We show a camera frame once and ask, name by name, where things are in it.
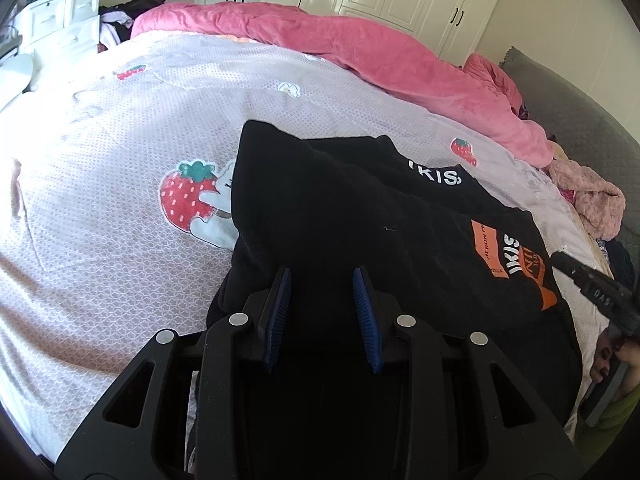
orange printed graphic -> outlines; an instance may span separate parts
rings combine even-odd
[[[525,276],[529,276],[540,288],[542,294],[542,310],[554,306],[558,302],[556,295],[542,285],[545,279],[545,263],[542,258],[526,247],[520,247],[518,261]]]
[[[474,238],[476,241],[476,252],[484,260],[491,270],[494,278],[507,278],[509,275],[500,263],[500,254],[498,252],[498,233],[492,227],[471,221],[471,227],[474,229]]]

quilted headboard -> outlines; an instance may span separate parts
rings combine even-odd
[[[587,94],[512,47],[501,63],[522,94],[529,119],[556,136],[569,158],[593,168],[626,197],[620,234],[638,264],[640,252],[640,144]]]

green strawberry leaf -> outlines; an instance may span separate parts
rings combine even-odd
[[[187,164],[183,162],[178,166],[180,176],[183,178],[190,178],[194,182],[202,182],[203,180],[213,180],[213,172],[215,168],[211,164],[206,166],[199,160],[196,160],[193,164]]]

bed sheet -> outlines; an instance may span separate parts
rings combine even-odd
[[[204,329],[231,251],[193,235],[184,219],[170,221],[162,190],[170,180],[178,186],[181,164],[210,166],[224,180],[248,119],[301,138],[384,134],[425,166],[462,164],[505,205],[532,212],[549,252],[598,267],[542,172],[317,57],[147,32],[70,80],[12,107],[0,133],[0,396],[11,396],[28,421],[21,431],[54,462],[157,330]],[[34,103],[50,128],[16,135]],[[569,279],[556,272],[556,280],[582,351],[582,396],[607,321]]]

ribbed blue pad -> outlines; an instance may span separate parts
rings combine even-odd
[[[360,269],[353,271],[353,299],[356,304],[356,313],[358,314],[360,333],[362,334],[367,361],[371,365],[373,373],[379,374],[384,364],[382,361],[382,341],[371,307],[371,299]]]
[[[289,300],[291,299],[291,271],[284,269],[280,288],[276,294],[276,300],[273,304],[269,324],[267,325],[267,333],[264,348],[264,357],[262,362],[264,368],[271,372],[278,362],[280,355],[280,343],[282,342],[282,333],[284,332],[284,324],[287,321],[287,312],[289,311]]]

